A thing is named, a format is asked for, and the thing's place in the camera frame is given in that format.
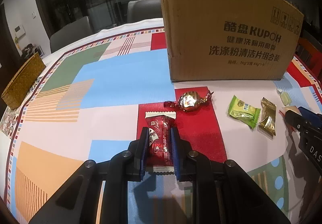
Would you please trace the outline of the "gold candy packet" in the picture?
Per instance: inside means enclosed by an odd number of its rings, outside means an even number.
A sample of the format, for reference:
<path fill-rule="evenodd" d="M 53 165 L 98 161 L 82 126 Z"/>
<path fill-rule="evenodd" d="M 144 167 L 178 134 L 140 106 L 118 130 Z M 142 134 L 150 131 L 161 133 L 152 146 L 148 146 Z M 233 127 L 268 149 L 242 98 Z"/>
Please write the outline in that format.
<path fill-rule="evenodd" d="M 259 128 L 273 138 L 276 135 L 276 105 L 268 99 L 262 98 L 261 106 Z"/>

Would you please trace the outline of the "grey chair left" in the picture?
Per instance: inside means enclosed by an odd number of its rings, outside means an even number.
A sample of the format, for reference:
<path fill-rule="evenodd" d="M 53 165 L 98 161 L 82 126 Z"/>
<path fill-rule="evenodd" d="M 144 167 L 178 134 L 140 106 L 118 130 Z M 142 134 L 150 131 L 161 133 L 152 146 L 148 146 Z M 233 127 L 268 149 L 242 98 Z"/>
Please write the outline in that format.
<path fill-rule="evenodd" d="M 50 37 L 51 53 L 93 34 L 94 31 L 90 18 L 84 16 L 64 26 Z"/>

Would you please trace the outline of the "green candy packet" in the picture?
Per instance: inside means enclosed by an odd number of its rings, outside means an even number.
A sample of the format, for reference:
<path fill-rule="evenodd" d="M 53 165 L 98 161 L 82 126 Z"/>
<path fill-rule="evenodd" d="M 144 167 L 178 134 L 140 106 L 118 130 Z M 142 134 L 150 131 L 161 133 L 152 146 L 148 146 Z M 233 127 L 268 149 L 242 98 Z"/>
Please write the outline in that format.
<path fill-rule="evenodd" d="M 252 130 L 256 127 L 260 108 L 255 108 L 248 103 L 245 103 L 235 95 L 232 97 L 228 107 L 228 115 L 234 119 L 240 120 L 249 126 Z"/>

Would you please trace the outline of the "pale green wrapped candy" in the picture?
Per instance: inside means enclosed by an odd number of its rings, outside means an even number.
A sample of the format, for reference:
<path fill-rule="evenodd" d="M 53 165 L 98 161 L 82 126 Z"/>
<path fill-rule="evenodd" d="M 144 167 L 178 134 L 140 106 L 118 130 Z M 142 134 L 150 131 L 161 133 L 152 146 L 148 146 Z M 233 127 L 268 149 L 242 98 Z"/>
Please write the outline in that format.
<path fill-rule="evenodd" d="M 279 94 L 283 105 L 289 106 L 292 103 L 292 99 L 286 91 L 277 88 L 277 93 Z"/>

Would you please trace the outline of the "grey chair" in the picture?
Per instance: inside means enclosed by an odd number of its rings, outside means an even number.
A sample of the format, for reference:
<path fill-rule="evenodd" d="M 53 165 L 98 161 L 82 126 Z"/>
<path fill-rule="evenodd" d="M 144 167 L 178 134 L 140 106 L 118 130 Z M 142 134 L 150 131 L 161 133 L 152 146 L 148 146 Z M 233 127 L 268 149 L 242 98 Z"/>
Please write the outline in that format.
<path fill-rule="evenodd" d="M 161 0 L 132 0 L 128 2 L 127 23 L 162 17 Z"/>
<path fill-rule="evenodd" d="M 90 18 L 84 16 L 64 26 L 50 37 L 51 53 L 93 34 L 94 31 Z"/>

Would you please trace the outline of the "woven wicker box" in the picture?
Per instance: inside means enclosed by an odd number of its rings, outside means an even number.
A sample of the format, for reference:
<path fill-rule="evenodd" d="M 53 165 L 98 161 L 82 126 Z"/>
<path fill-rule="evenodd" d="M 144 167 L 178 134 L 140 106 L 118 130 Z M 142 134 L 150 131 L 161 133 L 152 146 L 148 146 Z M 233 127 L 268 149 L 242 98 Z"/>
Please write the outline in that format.
<path fill-rule="evenodd" d="M 1 94 L 2 100 L 11 110 L 21 105 L 29 89 L 45 68 L 39 53 L 33 54 L 20 67 Z"/>

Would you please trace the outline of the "small red candy packet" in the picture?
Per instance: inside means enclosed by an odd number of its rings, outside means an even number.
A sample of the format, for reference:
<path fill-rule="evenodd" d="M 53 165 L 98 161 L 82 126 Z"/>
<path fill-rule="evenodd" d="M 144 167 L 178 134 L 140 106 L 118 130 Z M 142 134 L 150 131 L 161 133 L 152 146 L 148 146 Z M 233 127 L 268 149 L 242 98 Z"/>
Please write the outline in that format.
<path fill-rule="evenodd" d="M 170 130 L 175 124 L 176 112 L 146 112 L 149 130 L 147 167 L 159 174 L 174 173 Z"/>

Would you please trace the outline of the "gold foil round candy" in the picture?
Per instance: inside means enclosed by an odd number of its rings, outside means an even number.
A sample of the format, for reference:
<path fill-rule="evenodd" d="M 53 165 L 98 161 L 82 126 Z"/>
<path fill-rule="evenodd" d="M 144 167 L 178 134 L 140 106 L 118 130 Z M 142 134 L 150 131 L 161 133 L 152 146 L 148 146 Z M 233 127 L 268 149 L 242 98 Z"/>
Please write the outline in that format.
<path fill-rule="evenodd" d="M 178 101 L 165 101 L 165 108 L 179 109 L 184 112 L 196 111 L 201 105 L 209 103 L 212 99 L 213 92 L 201 97 L 196 91 L 188 91 L 179 97 Z"/>

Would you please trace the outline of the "white shelf with clutter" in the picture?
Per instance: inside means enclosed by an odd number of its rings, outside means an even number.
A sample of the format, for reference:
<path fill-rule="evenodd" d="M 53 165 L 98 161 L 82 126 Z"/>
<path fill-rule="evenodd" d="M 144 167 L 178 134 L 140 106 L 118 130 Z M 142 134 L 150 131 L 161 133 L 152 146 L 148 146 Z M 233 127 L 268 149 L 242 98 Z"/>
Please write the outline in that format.
<path fill-rule="evenodd" d="M 25 60 L 32 57 L 34 54 L 38 53 L 39 56 L 42 58 L 44 56 L 44 52 L 38 45 L 28 44 L 26 47 L 22 49 L 21 57 Z"/>

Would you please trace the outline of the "grey chair near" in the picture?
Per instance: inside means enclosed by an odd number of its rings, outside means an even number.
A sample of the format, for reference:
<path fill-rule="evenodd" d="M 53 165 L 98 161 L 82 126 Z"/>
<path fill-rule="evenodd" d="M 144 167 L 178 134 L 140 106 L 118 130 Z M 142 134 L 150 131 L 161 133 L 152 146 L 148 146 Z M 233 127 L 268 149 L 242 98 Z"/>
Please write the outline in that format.
<path fill-rule="evenodd" d="M 162 17 L 161 0 L 132 0 L 128 2 L 127 23 Z"/>

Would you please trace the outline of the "brown cardboard box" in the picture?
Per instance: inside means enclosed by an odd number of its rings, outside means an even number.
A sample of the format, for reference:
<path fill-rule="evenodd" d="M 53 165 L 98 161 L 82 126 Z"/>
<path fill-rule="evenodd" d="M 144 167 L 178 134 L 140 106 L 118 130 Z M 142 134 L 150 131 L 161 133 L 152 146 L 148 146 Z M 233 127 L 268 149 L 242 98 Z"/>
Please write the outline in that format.
<path fill-rule="evenodd" d="M 285 0 L 161 0 L 174 82 L 280 80 L 303 14 Z"/>

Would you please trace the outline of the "wall intercom panel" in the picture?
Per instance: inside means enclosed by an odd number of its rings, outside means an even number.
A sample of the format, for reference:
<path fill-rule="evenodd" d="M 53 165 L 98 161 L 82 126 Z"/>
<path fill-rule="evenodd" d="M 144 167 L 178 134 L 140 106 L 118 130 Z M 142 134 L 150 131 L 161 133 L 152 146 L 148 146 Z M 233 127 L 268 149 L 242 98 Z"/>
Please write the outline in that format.
<path fill-rule="evenodd" d="M 15 31 L 15 37 L 17 39 L 20 39 L 21 37 L 25 36 L 25 34 L 26 34 L 23 25 L 16 26 L 14 28 L 14 31 Z"/>

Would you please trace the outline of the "colourful patterned tablecloth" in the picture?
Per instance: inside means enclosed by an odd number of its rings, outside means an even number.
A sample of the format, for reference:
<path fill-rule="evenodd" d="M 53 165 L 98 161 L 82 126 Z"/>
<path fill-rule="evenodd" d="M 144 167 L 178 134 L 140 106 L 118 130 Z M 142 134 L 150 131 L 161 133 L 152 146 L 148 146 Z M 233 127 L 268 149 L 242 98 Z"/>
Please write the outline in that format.
<path fill-rule="evenodd" d="M 160 18 L 125 24 L 68 45 L 44 59 L 46 69 L 15 111 L 1 118 L 1 199 L 18 223 L 28 223 L 86 160 L 103 162 L 126 150 L 184 92 L 213 92 L 197 111 L 178 111 L 182 138 L 219 162 L 236 161 L 292 223 L 308 216 L 321 195 L 321 176 L 285 124 L 277 88 L 291 107 L 321 112 L 321 86 L 298 58 L 279 81 L 172 83 Z M 233 96 L 260 108 L 256 127 L 228 115 Z M 276 135 L 259 128 L 261 100 L 276 105 Z"/>

